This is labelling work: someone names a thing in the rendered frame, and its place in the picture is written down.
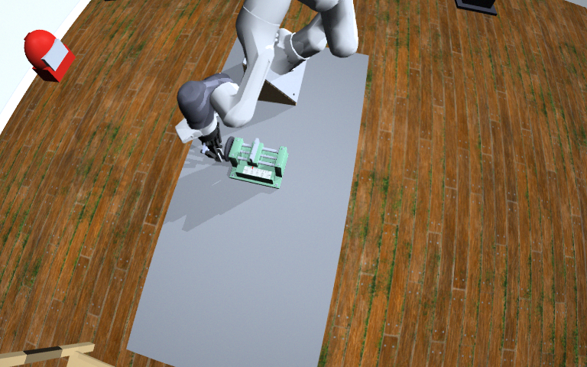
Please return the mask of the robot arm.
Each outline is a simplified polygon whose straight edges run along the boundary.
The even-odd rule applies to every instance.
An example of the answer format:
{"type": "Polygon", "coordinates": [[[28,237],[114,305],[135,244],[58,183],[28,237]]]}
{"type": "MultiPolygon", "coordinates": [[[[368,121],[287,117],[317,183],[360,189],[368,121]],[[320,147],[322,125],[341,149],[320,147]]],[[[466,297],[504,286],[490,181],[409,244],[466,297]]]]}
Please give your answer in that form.
{"type": "Polygon", "coordinates": [[[297,33],[279,29],[291,0],[243,2],[235,23],[246,59],[240,86],[225,73],[184,83],[177,93],[184,119],[175,127],[183,143],[213,132],[218,116],[227,127],[248,124],[269,68],[279,75],[294,71],[299,62],[322,51],[326,43],[336,57],[349,57],[357,51],[353,0],[297,1],[318,12],[297,33]]]}

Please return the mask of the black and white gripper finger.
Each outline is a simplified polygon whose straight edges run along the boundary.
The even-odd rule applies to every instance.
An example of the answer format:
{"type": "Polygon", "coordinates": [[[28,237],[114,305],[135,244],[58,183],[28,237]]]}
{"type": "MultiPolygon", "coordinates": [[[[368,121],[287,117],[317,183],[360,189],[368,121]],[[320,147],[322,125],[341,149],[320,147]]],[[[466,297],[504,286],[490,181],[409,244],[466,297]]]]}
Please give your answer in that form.
{"type": "Polygon", "coordinates": [[[211,140],[211,145],[206,147],[206,143],[203,143],[203,149],[200,151],[201,154],[205,154],[209,158],[214,158],[215,161],[222,162],[220,154],[218,153],[214,139],[211,140]]]}
{"type": "Polygon", "coordinates": [[[217,122],[217,126],[218,126],[218,134],[214,138],[214,141],[216,143],[215,146],[216,146],[218,153],[221,155],[224,155],[222,152],[222,145],[220,145],[220,143],[222,143],[222,139],[221,139],[221,134],[220,134],[220,130],[219,130],[219,122],[217,122]]]}

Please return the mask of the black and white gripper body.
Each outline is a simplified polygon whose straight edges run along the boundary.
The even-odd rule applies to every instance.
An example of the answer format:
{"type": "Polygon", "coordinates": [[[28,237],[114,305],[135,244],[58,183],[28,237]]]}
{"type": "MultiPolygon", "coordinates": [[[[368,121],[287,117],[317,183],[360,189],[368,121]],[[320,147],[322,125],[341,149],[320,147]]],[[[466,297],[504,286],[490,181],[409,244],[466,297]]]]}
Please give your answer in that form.
{"type": "Polygon", "coordinates": [[[207,147],[212,144],[211,141],[209,141],[209,140],[212,140],[213,137],[216,137],[217,133],[218,133],[218,127],[216,125],[216,128],[213,132],[211,132],[209,135],[200,136],[200,137],[198,137],[198,139],[202,142],[202,146],[203,146],[203,143],[206,143],[206,147],[207,147]]]}

